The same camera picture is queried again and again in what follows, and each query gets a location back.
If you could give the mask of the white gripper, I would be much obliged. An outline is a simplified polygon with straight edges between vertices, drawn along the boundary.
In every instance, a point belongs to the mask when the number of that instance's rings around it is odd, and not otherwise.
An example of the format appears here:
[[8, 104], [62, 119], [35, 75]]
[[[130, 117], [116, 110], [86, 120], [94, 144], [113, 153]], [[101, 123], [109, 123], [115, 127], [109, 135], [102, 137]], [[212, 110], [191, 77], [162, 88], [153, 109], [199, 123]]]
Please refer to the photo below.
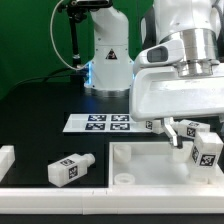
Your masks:
[[183, 58], [182, 40], [141, 51], [134, 62], [129, 95], [132, 119], [163, 118], [162, 128], [175, 148], [182, 147], [182, 138], [172, 127], [173, 118], [224, 114], [224, 63], [215, 65], [212, 75], [180, 77], [174, 65]]

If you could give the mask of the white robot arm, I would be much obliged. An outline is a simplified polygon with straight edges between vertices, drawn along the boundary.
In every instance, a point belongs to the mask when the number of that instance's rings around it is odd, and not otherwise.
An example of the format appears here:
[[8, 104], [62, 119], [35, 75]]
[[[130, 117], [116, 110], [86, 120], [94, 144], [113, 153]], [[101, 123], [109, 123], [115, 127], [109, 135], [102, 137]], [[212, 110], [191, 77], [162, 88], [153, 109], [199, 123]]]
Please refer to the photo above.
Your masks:
[[171, 140], [172, 118], [224, 114], [224, 63], [217, 39], [224, 29], [224, 0], [154, 0], [142, 30], [150, 44], [128, 55], [128, 28], [114, 8], [92, 14], [96, 92], [126, 91], [135, 121], [161, 119]]

